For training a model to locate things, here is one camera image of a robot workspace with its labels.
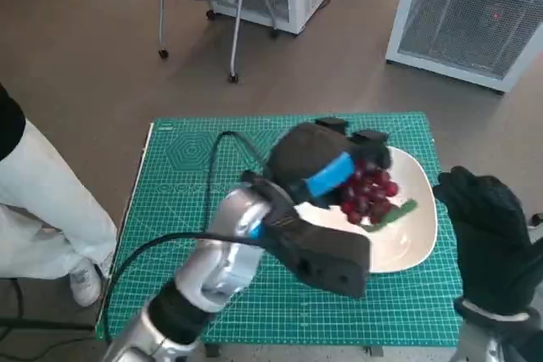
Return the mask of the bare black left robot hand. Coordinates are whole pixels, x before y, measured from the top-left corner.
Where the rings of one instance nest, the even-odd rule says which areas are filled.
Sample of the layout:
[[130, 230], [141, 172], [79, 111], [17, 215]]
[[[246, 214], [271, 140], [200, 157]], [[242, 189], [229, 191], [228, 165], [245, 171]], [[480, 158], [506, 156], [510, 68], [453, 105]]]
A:
[[387, 170], [388, 135], [374, 130], [347, 133], [349, 122], [323, 117], [291, 128], [272, 148], [266, 177], [296, 204], [327, 209], [344, 200], [343, 185], [360, 164]]

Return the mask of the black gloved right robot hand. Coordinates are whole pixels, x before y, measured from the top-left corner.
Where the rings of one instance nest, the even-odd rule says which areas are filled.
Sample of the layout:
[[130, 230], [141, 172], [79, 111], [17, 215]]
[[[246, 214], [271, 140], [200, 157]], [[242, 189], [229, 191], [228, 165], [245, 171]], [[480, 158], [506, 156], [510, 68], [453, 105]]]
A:
[[542, 283], [542, 241], [530, 240], [517, 196], [461, 166], [440, 173], [433, 192], [456, 234], [463, 298], [494, 315], [527, 310]]

